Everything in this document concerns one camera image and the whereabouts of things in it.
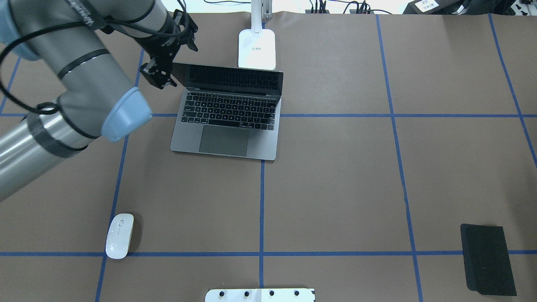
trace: laptop keyboard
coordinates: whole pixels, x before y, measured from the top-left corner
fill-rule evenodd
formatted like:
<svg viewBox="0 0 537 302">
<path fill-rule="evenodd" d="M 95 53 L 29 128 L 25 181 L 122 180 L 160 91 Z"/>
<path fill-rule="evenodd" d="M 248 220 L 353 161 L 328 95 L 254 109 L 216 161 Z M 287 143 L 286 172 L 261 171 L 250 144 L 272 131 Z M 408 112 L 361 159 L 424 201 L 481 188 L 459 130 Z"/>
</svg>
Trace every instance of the laptop keyboard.
<svg viewBox="0 0 537 302">
<path fill-rule="evenodd" d="M 274 130 L 277 102 L 275 99 L 189 92 L 181 121 Z"/>
</svg>

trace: white label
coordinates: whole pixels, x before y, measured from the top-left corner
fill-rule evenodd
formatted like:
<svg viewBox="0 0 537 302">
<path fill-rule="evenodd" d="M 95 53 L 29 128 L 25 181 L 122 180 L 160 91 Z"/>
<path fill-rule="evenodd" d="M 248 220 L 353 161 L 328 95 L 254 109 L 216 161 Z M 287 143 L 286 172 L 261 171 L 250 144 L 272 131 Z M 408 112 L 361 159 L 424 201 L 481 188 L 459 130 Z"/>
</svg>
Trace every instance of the white label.
<svg viewBox="0 0 537 302">
<path fill-rule="evenodd" d="M 416 2 L 416 7 L 419 8 L 422 12 L 430 11 L 436 7 L 438 7 L 438 3 L 436 3 L 435 0 L 422 0 L 420 2 Z"/>
</svg>

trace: table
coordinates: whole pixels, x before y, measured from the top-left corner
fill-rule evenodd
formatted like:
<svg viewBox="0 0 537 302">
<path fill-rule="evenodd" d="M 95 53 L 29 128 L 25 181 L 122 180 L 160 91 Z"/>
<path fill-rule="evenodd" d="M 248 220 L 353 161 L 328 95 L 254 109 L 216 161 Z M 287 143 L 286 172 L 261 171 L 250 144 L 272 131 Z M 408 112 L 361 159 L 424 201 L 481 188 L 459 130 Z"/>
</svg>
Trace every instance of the table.
<svg viewBox="0 0 537 302">
<path fill-rule="evenodd" d="M 249 14 L 192 17 L 200 51 L 176 60 L 236 66 Z M 208 289 L 303 286 L 317 301 L 535 299 L 537 62 L 520 57 L 537 40 L 511 28 L 535 36 L 536 23 L 275 14 L 274 162 L 170 151 L 182 88 L 151 87 L 140 47 L 100 34 L 155 116 L 0 203 L 0 297 L 203 301 Z M 42 62 L 8 64 L 21 99 L 62 92 Z M 22 116 L 2 102 L 0 132 Z M 132 248 L 115 261 L 104 244 L 123 212 L 135 217 Z M 504 227 L 517 297 L 466 288 L 462 223 Z"/>
</svg>

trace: open laptop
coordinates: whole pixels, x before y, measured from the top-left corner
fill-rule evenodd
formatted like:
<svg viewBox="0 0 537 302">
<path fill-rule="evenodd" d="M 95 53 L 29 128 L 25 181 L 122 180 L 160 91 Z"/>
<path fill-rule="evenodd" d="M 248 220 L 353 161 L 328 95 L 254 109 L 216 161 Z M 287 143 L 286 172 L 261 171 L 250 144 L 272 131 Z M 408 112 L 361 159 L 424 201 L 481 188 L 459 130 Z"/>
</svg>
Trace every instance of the open laptop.
<svg viewBox="0 0 537 302">
<path fill-rule="evenodd" d="M 172 73 L 186 88 L 172 151 L 275 160 L 282 72 L 174 63 Z"/>
</svg>

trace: white computer mouse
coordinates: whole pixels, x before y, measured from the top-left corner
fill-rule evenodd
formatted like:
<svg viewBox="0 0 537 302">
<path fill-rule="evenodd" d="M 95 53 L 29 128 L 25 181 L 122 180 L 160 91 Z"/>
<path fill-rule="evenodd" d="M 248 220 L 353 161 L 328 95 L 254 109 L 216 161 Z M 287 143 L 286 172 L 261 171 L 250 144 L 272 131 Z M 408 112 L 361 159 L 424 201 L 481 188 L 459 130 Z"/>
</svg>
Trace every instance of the white computer mouse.
<svg viewBox="0 0 537 302">
<path fill-rule="evenodd" d="M 134 217 L 129 213 L 118 214 L 112 219 L 106 237 L 106 255 L 112 259 L 122 259 L 129 251 L 133 234 Z"/>
</svg>

